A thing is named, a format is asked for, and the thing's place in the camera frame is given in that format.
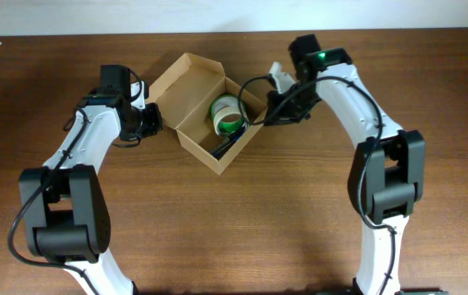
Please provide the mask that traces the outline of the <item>green tape roll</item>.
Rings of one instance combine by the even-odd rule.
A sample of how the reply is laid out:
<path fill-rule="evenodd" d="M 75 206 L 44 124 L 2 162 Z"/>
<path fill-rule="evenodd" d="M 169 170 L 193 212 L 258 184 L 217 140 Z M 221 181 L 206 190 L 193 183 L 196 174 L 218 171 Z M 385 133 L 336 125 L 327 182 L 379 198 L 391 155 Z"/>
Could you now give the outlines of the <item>green tape roll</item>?
<path fill-rule="evenodd" d="M 211 119 L 218 136 L 227 136 L 244 124 L 239 100 L 232 94 L 220 95 L 211 104 Z"/>

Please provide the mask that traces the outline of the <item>black and white marker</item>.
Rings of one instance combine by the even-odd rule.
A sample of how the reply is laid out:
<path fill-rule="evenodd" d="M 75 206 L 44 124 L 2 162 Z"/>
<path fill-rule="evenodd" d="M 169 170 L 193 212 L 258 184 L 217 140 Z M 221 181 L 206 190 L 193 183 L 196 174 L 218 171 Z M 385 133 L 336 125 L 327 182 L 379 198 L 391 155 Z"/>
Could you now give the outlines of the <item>black and white marker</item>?
<path fill-rule="evenodd" d="M 220 160 L 233 144 L 234 142 L 230 138 L 225 138 L 219 145 L 210 150 L 210 154 L 215 159 Z"/>

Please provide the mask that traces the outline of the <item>blue ballpoint pen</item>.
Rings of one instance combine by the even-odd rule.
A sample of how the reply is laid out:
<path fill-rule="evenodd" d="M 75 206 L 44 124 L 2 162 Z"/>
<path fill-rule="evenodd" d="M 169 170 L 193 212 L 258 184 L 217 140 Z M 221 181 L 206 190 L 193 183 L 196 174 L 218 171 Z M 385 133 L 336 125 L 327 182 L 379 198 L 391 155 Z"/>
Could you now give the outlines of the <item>blue ballpoint pen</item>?
<path fill-rule="evenodd" d="M 230 138 L 230 139 L 234 142 L 234 144 L 235 144 L 235 143 L 243 136 L 243 134 L 245 133 L 246 129 L 247 129 L 246 127 L 241 127 L 240 129 L 236 130 L 235 132 L 233 132 L 232 134 L 226 136 L 225 138 Z"/>

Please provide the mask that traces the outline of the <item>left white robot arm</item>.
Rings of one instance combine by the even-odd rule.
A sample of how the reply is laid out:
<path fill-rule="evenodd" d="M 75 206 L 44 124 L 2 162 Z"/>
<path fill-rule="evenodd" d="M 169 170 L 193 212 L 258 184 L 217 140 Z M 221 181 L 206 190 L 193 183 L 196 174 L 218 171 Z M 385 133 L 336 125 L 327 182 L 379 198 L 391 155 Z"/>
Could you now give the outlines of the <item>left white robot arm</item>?
<path fill-rule="evenodd" d="M 67 136 L 38 168 L 21 172 L 21 208 L 7 234 L 18 261 L 64 270 L 87 294 L 136 294 L 109 248 L 111 220 L 98 180 L 109 147 L 135 148 L 162 129 L 148 85 L 130 68 L 103 65 L 75 105 Z"/>

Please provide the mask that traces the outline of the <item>brown cardboard box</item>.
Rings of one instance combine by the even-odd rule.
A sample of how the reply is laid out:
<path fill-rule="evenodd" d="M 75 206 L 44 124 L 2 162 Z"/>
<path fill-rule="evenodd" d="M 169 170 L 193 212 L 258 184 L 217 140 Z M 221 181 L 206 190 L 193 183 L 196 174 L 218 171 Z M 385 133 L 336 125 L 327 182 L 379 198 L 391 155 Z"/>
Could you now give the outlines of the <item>brown cardboard box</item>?
<path fill-rule="evenodd" d="M 212 123 L 212 103 L 221 94 L 238 95 L 240 89 L 221 63 L 186 52 L 150 86 L 148 101 L 158 105 L 180 145 L 220 175 L 261 128 L 247 127 L 221 158 L 211 154 L 222 142 Z"/>

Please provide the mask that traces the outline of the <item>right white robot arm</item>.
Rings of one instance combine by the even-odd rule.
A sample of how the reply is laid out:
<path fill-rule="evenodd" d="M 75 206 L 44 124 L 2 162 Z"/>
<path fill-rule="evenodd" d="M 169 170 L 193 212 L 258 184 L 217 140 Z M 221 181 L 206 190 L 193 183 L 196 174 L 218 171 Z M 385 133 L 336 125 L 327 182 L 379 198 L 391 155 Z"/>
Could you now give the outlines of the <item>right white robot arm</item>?
<path fill-rule="evenodd" d="M 357 294 L 399 294 L 402 235 L 423 194 L 425 140 L 406 131 L 379 106 L 343 48 L 323 49 L 313 34 L 295 38 L 289 53 L 296 76 L 275 63 L 269 73 L 265 126 L 307 120 L 325 103 L 355 149 L 348 196 L 361 218 L 361 262 L 353 280 Z"/>

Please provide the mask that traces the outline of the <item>white masking tape roll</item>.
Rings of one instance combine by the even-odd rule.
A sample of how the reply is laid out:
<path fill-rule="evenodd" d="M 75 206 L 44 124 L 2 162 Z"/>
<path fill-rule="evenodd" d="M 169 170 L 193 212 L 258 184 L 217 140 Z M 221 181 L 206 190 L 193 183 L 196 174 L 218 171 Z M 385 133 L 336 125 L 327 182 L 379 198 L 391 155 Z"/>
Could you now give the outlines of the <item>white masking tape roll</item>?
<path fill-rule="evenodd" d="M 242 113 L 236 106 L 223 107 L 213 116 L 217 135 L 230 135 L 243 125 Z"/>

